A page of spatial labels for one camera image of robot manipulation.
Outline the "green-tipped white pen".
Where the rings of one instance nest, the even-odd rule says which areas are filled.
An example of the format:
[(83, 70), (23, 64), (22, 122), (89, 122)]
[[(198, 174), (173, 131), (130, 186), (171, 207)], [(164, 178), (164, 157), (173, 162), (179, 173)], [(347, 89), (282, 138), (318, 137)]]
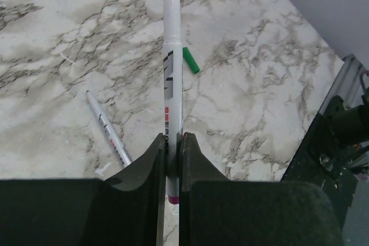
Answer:
[(106, 113), (96, 100), (96, 98), (89, 90), (86, 91), (86, 98), (97, 122), (99, 123), (102, 129), (103, 134), (107, 139), (108, 144), (111, 146), (112, 150), (116, 153), (122, 165), (124, 167), (127, 167), (132, 163), (132, 159), (128, 154), (128, 152), (126, 151), (125, 146), (122, 143), (120, 137), (118, 136), (117, 131), (113, 127), (108, 116), (106, 115)]

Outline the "green pen cap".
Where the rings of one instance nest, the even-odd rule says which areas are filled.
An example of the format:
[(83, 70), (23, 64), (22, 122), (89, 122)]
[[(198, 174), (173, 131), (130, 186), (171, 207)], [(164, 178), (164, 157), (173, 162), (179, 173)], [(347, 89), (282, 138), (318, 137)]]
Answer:
[(183, 47), (183, 58), (193, 74), (200, 72), (199, 66), (187, 47)]

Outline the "magenta-tipped white pen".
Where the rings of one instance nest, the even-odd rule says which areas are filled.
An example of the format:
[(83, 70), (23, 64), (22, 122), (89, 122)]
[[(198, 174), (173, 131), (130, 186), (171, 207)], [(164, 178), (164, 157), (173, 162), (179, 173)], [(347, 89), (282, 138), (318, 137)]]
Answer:
[(168, 201), (179, 204), (179, 150), (183, 137), (183, 47), (180, 0), (163, 0), (164, 130), (168, 144)]

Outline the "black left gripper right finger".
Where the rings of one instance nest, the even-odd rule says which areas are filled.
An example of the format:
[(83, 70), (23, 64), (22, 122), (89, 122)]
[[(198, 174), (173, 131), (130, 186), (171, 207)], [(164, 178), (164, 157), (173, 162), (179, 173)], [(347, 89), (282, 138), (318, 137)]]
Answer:
[(343, 245), (328, 197), (301, 182), (232, 181), (185, 133), (180, 245)]

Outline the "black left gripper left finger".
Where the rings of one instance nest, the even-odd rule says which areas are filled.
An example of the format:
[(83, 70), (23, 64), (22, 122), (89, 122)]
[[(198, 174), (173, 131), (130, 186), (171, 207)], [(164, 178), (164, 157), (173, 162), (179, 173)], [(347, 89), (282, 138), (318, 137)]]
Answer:
[(162, 245), (165, 138), (106, 180), (1, 181), (2, 245)]

